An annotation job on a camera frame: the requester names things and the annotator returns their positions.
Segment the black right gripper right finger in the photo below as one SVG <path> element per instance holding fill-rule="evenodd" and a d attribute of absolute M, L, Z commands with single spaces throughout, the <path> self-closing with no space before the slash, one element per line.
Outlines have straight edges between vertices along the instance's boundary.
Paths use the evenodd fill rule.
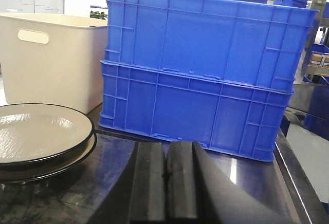
<path fill-rule="evenodd" d="M 294 223 L 237 186 L 198 142 L 167 153 L 169 223 Z"/>

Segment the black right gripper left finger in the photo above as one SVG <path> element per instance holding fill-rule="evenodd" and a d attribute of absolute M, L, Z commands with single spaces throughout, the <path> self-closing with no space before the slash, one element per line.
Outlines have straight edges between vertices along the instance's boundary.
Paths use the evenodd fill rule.
<path fill-rule="evenodd" d="M 129 161 L 89 223 L 165 223 L 161 143 L 136 142 Z"/>

